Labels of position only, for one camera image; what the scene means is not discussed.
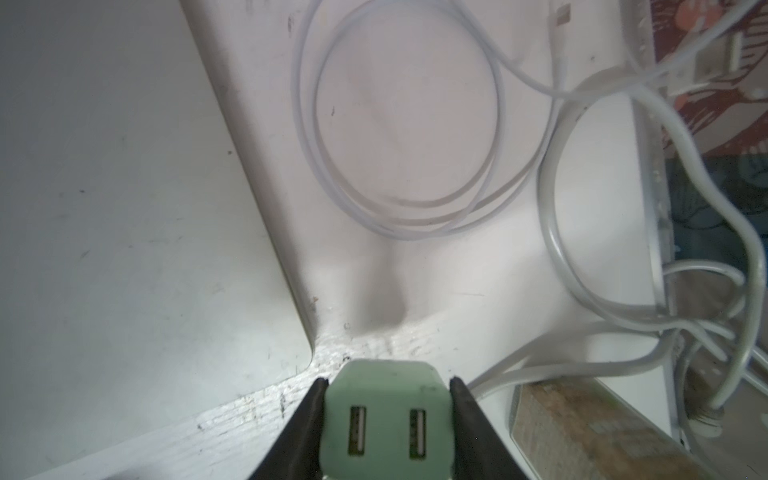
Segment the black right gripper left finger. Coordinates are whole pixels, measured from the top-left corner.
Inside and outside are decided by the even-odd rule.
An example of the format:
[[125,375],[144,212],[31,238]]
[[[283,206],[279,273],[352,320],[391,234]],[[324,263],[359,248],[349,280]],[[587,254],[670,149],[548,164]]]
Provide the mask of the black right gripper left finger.
[[326,378],[318,377],[314,380],[248,480],[313,480],[323,477],[319,454],[324,399],[328,386],[329,381]]

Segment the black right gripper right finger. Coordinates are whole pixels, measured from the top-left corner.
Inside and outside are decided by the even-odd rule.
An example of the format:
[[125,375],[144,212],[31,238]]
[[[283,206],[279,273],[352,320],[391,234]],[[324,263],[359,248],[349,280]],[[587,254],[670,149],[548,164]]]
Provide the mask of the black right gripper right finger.
[[459,377],[449,381],[453,406],[454,467],[457,480],[526,480],[494,427]]

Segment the green USB charger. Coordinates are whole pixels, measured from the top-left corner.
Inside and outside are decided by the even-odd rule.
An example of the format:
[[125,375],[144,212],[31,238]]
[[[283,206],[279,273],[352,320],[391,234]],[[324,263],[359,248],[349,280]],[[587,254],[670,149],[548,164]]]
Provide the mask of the green USB charger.
[[451,395],[417,361],[348,362],[324,398],[320,467],[329,479],[451,479]]

